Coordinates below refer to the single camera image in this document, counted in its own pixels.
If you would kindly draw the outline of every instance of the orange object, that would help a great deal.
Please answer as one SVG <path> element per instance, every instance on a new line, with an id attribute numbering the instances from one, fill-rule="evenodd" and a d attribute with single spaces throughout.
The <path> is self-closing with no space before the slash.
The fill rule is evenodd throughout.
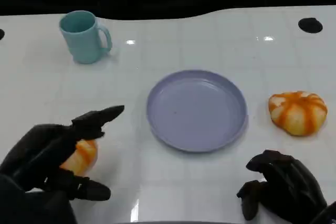
<path id="1" fill-rule="evenodd" d="M 76 145 L 76 151 L 60 166 L 71 170 L 77 176 L 83 176 L 97 160 L 97 143 L 95 140 L 81 140 Z"/>
<path id="2" fill-rule="evenodd" d="M 317 132 L 327 117 L 327 106 L 313 93 L 304 91 L 274 94 L 268 101 L 272 121 L 291 135 Z"/>

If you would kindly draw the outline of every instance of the light blue mug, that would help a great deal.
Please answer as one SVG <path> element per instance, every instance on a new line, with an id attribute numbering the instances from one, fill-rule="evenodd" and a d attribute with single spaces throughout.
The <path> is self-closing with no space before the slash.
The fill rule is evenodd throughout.
<path id="1" fill-rule="evenodd" d="M 78 63 L 94 63 L 112 49 L 109 31 L 98 24 L 93 13 L 86 10 L 77 10 L 65 15 L 59 22 L 59 29 L 74 61 Z M 102 46 L 98 30 L 105 34 L 107 48 Z"/>

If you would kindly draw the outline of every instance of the plate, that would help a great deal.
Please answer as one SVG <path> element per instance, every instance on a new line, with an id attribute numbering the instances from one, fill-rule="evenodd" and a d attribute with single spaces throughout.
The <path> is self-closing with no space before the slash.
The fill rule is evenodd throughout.
<path id="1" fill-rule="evenodd" d="M 210 152 L 236 140 L 247 124 L 241 91 L 228 79 L 203 70 L 173 73 L 151 90 L 147 119 L 153 134 L 188 152 Z"/>

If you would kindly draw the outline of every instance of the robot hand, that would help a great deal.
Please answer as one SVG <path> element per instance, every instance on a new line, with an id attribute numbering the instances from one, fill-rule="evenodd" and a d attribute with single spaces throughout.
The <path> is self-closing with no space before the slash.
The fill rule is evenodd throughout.
<path id="1" fill-rule="evenodd" d="M 88 177 L 75 176 L 59 168 L 76 150 L 81 139 L 104 136 L 101 127 L 124 110 L 114 106 L 91 111 L 72 120 L 71 126 L 41 124 L 29 130 L 11 149 L 0 165 L 6 175 L 23 190 L 40 188 L 44 191 L 64 191 L 68 199 L 107 200 L 110 189 Z"/>
<path id="2" fill-rule="evenodd" d="M 266 179 L 245 183 L 237 194 L 246 220 L 255 217 L 259 202 L 293 224 L 310 223 L 327 207 L 315 177 L 292 156 L 266 150 L 253 157 L 246 168 Z"/>

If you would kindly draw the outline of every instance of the white tabletop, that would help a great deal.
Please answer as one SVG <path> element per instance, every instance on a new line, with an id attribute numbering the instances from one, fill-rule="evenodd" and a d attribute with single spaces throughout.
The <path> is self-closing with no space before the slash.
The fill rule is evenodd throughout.
<path id="1" fill-rule="evenodd" d="M 3 16 L 0 28 L 0 159 L 37 123 L 69 123 L 89 110 L 125 105 L 105 127 L 89 173 L 110 186 L 107 202 L 75 201 L 79 223 L 204 220 L 244 223 L 237 191 L 262 178 L 245 168 L 263 150 L 300 159 L 336 200 L 336 7 L 232 9 L 172 20 L 100 19 L 114 43 L 94 65 L 73 62 L 58 30 L 62 15 Z M 307 34 L 298 21 L 315 17 L 323 31 Z M 158 142 L 145 119 L 153 85 L 182 69 L 205 69 L 243 92 L 246 133 L 233 146 L 191 155 Z M 276 128 L 267 109 L 273 93 L 307 90 L 329 114 L 321 131 L 294 138 Z M 282 223 L 261 209 L 256 223 Z"/>

